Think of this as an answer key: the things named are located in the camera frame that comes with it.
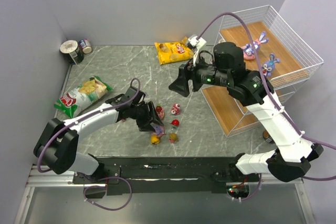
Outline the purple bunny with cupcake toy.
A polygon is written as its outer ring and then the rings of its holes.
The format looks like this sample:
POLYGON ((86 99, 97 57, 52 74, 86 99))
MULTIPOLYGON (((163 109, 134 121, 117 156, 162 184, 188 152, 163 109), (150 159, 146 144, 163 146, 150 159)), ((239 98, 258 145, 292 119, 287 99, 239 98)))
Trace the purple bunny with cupcake toy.
POLYGON ((269 55, 269 60, 264 62, 262 65, 262 72, 265 77, 270 77, 272 72, 276 68, 276 64, 280 63, 280 59, 276 57, 275 54, 271 53, 269 55))

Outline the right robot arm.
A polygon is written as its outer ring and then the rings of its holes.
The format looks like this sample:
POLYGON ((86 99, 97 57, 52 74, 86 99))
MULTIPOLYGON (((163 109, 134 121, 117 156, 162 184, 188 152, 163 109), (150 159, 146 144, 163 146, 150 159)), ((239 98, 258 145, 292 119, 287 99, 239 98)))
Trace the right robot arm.
POLYGON ((271 174, 282 182, 303 177, 311 167, 310 162, 322 154, 323 147, 304 139, 303 133, 295 130, 271 83, 259 71, 246 69, 240 47, 233 42, 222 42, 214 47, 213 53, 211 65, 204 58, 197 63, 189 60, 180 65, 169 89, 187 97, 189 80, 194 92, 203 84, 225 87, 270 134, 277 148, 259 154, 237 155, 230 165, 234 176, 271 174))

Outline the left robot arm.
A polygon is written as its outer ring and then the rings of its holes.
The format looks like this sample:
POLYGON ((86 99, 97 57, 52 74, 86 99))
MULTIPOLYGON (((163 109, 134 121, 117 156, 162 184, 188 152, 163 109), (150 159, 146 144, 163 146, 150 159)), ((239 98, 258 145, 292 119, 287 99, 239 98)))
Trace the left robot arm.
POLYGON ((56 174, 73 171, 92 180, 104 178, 104 163, 91 154, 80 153, 78 143, 95 131, 125 119, 135 120, 141 132, 155 132, 163 123, 153 102, 145 102, 144 97, 144 92, 130 86, 126 93, 81 116, 65 121, 50 120, 33 150, 38 171, 43 173, 41 166, 46 165, 56 174))

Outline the Chobani yogurt cup behind shelf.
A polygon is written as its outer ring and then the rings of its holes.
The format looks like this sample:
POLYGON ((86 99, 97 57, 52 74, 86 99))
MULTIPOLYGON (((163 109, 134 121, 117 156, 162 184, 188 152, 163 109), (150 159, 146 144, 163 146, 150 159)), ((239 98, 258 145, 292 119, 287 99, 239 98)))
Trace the Chobani yogurt cup behind shelf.
POLYGON ((226 40, 225 40, 224 38, 221 38, 221 39, 218 41, 219 44, 220 44, 220 43, 224 43, 224 42, 226 42, 226 40))

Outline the pink bear strawberry donut toy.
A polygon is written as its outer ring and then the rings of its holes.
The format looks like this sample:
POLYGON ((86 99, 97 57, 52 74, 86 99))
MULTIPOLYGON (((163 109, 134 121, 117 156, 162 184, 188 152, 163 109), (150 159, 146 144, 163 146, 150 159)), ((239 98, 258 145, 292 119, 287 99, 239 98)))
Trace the pink bear strawberry donut toy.
POLYGON ((160 118, 160 120, 162 120, 165 116, 164 109, 160 105, 157 105, 155 107, 155 110, 156 110, 156 113, 157 113, 158 117, 160 118))

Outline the yellow duck toy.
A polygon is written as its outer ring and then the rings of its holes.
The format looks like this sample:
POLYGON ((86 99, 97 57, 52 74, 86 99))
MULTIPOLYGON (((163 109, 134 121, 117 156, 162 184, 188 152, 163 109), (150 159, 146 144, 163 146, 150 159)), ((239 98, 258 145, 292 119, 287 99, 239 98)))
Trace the yellow duck toy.
POLYGON ((160 143, 160 138, 156 134, 151 135, 151 144, 156 145, 160 143))

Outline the yellow Lays chips bag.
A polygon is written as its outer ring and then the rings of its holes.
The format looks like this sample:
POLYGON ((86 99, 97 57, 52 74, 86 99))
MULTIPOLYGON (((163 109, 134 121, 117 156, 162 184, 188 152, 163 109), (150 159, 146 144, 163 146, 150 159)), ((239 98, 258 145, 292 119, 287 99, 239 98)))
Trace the yellow Lays chips bag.
POLYGON ((155 47, 160 65, 192 59, 194 52, 186 45, 187 41, 188 38, 184 37, 181 41, 156 42, 155 47))

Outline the green chips bag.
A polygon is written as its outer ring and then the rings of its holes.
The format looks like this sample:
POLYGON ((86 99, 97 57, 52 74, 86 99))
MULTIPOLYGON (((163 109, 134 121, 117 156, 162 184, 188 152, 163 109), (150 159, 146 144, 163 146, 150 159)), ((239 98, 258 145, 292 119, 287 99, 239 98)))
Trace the green chips bag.
POLYGON ((54 107, 69 118, 75 118, 110 91, 112 88, 99 76, 92 76, 61 96, 54 107))

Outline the small blue white cup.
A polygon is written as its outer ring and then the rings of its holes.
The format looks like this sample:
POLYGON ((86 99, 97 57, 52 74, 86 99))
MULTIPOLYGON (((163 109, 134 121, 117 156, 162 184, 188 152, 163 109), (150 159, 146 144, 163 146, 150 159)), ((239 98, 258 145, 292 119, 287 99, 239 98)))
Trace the small blue white cup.
POLYGON ((92 46, 88 39, 82 39, 78 41, 78 45, 84 54, 92 52, 92 46))

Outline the tin can front right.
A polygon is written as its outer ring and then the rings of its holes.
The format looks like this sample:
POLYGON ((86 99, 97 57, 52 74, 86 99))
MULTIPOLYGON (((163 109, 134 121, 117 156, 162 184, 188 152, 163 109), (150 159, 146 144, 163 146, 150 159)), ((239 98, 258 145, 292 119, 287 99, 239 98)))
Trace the tin can front right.
POLYGON ((270 136, 270 134, 266 130, 263 131, 262 137, 263 137, 265 142, 267 142, 269 144, 274 143, 273 138, 270 136))

